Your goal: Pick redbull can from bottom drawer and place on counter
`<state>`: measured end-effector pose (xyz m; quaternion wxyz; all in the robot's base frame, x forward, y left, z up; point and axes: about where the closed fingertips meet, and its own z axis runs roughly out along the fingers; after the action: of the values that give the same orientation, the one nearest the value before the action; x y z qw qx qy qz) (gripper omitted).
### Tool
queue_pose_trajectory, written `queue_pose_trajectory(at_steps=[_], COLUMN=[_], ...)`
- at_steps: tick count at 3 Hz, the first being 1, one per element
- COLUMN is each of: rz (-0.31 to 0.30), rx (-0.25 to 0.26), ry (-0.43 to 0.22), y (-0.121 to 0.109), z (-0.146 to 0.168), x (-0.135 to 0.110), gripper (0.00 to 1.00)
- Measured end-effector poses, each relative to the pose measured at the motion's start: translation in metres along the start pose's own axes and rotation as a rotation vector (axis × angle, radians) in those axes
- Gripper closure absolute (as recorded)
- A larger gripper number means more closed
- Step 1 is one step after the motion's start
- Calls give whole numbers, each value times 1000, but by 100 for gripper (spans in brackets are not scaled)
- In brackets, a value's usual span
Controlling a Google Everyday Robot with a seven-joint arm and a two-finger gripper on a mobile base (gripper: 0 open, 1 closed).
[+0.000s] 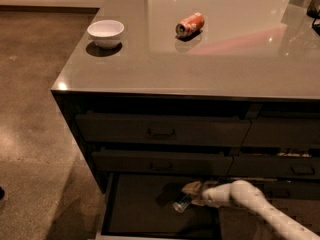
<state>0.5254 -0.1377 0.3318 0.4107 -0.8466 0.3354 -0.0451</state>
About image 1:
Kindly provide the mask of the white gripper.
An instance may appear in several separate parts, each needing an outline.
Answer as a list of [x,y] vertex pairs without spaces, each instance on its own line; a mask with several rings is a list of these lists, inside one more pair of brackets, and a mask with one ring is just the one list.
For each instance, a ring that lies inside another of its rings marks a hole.
[[219,208],[223,200],[221,189],[214,182],[195,181],[186,184],[182,192],[191,196],[200,196],[201,199],[192,199],[191,204]]

